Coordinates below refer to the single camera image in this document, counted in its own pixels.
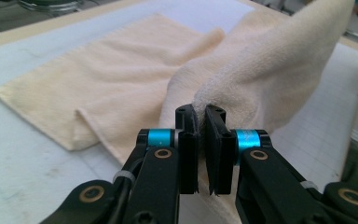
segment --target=beige towel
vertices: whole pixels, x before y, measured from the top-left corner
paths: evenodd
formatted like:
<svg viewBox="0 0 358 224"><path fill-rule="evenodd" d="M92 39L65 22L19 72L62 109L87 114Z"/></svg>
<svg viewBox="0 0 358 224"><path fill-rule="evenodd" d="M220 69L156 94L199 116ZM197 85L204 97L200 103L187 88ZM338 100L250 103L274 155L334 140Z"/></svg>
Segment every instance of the beige towel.
<svg viewBox="0 0 358 224"><path fill-rule="evenodd" d="M273 131L317 85L351 5L318 0L288 20L255 12L217 48L220 30L202 36L154 16L10 81L0 99L67 149L102 141L120 162L139 129L156 127L158 118L172 128L174 109L190 102L201 120L214 104L228 112L229 128ZM205 176L201 166L207 195ZM232 192L204 197L226 223L239 222Z"/></svg>

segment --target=black object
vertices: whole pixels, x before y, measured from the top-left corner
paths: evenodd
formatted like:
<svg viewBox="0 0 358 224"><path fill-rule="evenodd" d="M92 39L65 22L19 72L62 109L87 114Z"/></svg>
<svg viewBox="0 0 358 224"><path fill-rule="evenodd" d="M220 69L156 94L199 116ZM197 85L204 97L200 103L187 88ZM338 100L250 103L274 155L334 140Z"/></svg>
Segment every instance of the black object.
<svg viewBox="0 0 358 224"><path fill-rule="evenodd" d="M175 113L175 130L138 133L113 184L94 180L78 186L42 223L177 223L180 194L198 191L200 132L191 105ZM225 120L222 108L205 109L210 193L230 193L232 169L241 158L235 204L243 223L358 223L358 186L331 183L320 194L265 131L229 130Z"/></svg>

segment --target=white table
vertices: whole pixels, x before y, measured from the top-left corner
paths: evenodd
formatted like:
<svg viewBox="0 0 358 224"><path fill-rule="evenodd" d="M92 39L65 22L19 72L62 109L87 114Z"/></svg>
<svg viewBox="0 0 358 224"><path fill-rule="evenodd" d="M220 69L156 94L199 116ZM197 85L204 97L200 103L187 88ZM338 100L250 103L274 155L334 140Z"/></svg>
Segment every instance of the white table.
<svg viewBox="0 0 358 224"><path fill-rule="evenodd" d="M258 7L244 2L123 1L2 33L0 85L156 12L201 32L215 26L229 31L243 14ZM318 90L288 125L272 135L283 156L321 188L339 179L358 106L358 46L342 41L346 44L337 45ZM111 180L119 167L102 146L65 151L0 102L0 223L39 222L71 189L92 179ZM180 221L220 223L197 195L181 196Z"/></svg>

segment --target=cloth fold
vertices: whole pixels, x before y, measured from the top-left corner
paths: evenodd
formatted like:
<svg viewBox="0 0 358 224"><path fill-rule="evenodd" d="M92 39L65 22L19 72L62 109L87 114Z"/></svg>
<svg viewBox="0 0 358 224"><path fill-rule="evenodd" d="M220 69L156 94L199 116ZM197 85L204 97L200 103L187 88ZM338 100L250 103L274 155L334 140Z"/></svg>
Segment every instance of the cloth fold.
<svg viewBox="0 0 358 224"><path fill-rule="evenodd" d="M0 87L0 99L66 149L99 141L123 163L142 128L173 128L192 103L203 121L212 104L228 128L272 132L305 104L351 15L353 0L318 0L292 18L261 9L225 36L155 15L75 49ZM231 196L203 200L239 223Z"/></svg>

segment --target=blue band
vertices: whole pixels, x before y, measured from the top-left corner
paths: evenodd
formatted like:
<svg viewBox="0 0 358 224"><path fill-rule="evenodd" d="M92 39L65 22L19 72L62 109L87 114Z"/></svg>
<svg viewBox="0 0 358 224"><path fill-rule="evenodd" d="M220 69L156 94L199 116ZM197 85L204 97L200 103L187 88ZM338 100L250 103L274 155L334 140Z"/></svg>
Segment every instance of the blue band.
<svg viewBox="0 0 358 224"><path fill-rule="evenodd" d="M147 138L148 147L169 147L171 145L171 129L150 129Z"/></svg>
<svg viewBox="0 0 358 224"><path fill-rule="evenodd" d="M238 140L238 158L237 165L241 163L241 154L249 147L260 147L260 136L256 130L242 130L236 129Z"/></svg>

